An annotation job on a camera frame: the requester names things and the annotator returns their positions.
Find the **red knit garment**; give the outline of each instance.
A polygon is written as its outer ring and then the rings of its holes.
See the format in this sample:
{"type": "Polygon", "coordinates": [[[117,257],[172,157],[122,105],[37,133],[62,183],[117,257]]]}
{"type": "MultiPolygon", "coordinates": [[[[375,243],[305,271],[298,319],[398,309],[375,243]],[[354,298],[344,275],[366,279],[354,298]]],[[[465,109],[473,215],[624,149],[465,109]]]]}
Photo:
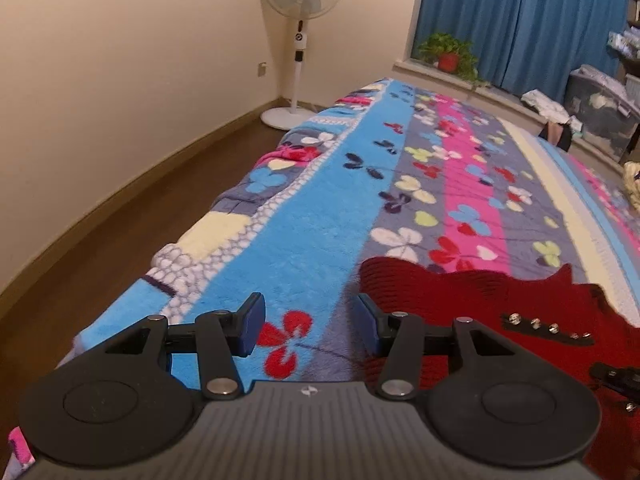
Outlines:
{"type": "MultiPolygon", "coordinates": [[[[405,260],[376,257],[360,267],[360,291],[384,312],[417,314],[428,324],[450,326],[458,316],[472,317],[586,385],[593,384],[589,368],[596,361],[614,367],[640,365],[640,329],[612,309],[599,286],[574,285],[569,265],[545,280],[526,282],[490,270],[435,274],[405,260]],[[500,314],[515,312],[558,323],[563,333],[589,332],[595,345],[577,347],[504,330],[500,314]]],[[[367,362],[367,381],[376,381],[383,364],[384,359],[367,362]]],[[[446,357],[423,358],[422,388],[446,375],[446,357]]],[[[627,413],[624,397],[608,388],[595,394],[602,424],[585,462],[604,479],[624,480],[640,443],[640,414],[627,413]]]]}

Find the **curtain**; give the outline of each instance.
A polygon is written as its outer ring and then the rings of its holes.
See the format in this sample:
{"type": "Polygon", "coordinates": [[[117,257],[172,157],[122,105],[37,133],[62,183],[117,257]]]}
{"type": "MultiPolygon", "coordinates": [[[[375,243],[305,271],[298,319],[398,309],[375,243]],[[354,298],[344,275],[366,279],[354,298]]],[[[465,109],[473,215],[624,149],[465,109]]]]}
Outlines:
{"type": "Polygon", "coordinates": [[[422,0],[414,41],[433,32],[471,40],[479,76],[522,95],[538,88],[563,101],[571,70],[586,63],[615,75],[610,30],[625,27],[628,0],[422,0]]]}
{"type": "Polygon", "coordinates": [[[628,0],[523,0],[513,49],[498,86],[522,95],[538,88],[562,103],[569,72],[590,64],[615,76],[609,31],[626,24],[628,0]]]}
{"type": "Polygon", "coordinates": [[[413,56],[433,32],[448,32],[473,42],[481,78],[502,79],[521,4],[522,0],[422,0],[413,56]]]}

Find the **wall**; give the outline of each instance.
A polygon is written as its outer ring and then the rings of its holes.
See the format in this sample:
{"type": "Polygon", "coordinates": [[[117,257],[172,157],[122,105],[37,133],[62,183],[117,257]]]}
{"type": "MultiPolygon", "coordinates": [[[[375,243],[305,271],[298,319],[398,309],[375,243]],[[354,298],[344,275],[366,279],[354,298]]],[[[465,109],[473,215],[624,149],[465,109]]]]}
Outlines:
{"type": "Polygon", "coordinates": [[[275,99],[285,24],[260,0],[0,0],[0,290],[127,182],[275,99]]]}
{"type": "MultiPolygon", "coordinates": [[[[331,12],[309,22],[300,99],[328,106],[372,81],[398,76],[392,71],[393,63],[404,59],[414,1],[340,0],[331,12]]],[[[284,79],[287,97],[292,35],[290,29],[284,79]]]]}

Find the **green plant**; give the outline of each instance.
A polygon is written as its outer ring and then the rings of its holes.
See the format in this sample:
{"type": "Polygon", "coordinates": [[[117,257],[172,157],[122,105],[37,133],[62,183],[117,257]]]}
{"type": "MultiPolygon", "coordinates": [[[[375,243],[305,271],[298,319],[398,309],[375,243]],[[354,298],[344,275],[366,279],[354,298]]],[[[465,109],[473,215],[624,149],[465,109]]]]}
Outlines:
{"type": "Polygon", "coordinates": [[[441,54],[458,54],[456,75],[471,82],[479,82],[476,64],[478,58],[471,53],[471,41],[460,41],[446,32],[434,32],[418,46],[419,59],[434,62],[441,54]]]}

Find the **colorful floral blanket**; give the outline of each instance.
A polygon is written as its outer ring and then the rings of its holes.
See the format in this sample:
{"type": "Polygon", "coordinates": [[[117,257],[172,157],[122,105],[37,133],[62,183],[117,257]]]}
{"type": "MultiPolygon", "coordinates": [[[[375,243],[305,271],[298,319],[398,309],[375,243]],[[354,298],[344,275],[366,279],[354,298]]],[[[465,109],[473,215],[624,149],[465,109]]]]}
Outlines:
{"type": "MultiPolygon", "coordinates": [[[[459,101],[382,80],[289,132],[76,340],[90,348],[148,314],[171,323],[264,294],[243,381],[349,380],[362,345],[356,270],[386,254],[434,272],[543,278],[571,263],[640,325],[638,220],[570,156],[459,101]]],[[[193,356],[173,373],[197,386],[193,356]]]]}

